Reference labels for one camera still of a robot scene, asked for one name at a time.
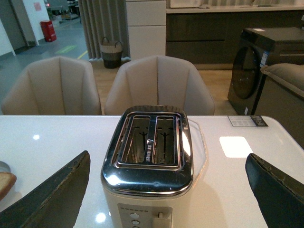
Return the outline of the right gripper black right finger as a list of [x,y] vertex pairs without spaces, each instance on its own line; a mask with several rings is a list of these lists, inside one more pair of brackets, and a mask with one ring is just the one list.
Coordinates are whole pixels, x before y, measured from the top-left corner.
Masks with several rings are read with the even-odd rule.
[[304,226],[304,185],[254,153],[245,170],[251,190],[269,228]]

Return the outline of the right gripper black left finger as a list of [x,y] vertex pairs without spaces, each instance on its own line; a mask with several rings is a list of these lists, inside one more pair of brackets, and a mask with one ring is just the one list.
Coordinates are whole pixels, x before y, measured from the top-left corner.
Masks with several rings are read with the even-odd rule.
[[2,228],[72,228],[90,173],[90,154],[83,151],[26,196],[0,213]]

